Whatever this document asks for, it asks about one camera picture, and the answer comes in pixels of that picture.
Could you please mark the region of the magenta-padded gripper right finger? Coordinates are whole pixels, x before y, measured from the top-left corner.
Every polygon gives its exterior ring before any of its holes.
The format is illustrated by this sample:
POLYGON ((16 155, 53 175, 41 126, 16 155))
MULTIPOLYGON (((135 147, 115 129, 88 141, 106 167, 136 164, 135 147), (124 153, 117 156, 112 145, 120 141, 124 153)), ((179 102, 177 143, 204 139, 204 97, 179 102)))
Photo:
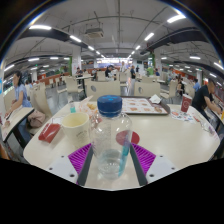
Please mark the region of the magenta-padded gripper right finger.
POLYGON ((152 183, 178 170, 164 155, 155 155, 137 144, 131 144, 130 154, 140 186, 152 183))

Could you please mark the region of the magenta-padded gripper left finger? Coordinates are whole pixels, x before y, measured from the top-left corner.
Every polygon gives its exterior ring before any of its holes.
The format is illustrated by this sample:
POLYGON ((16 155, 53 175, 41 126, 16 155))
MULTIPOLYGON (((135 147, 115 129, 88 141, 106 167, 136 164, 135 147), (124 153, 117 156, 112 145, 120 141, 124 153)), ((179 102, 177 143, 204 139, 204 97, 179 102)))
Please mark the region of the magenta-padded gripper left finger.
POLYGON ((68 156, 62 155, 52 162, 46 170, 65 180, 84 186, 93 156, 92 146, 87 144, 68 156))

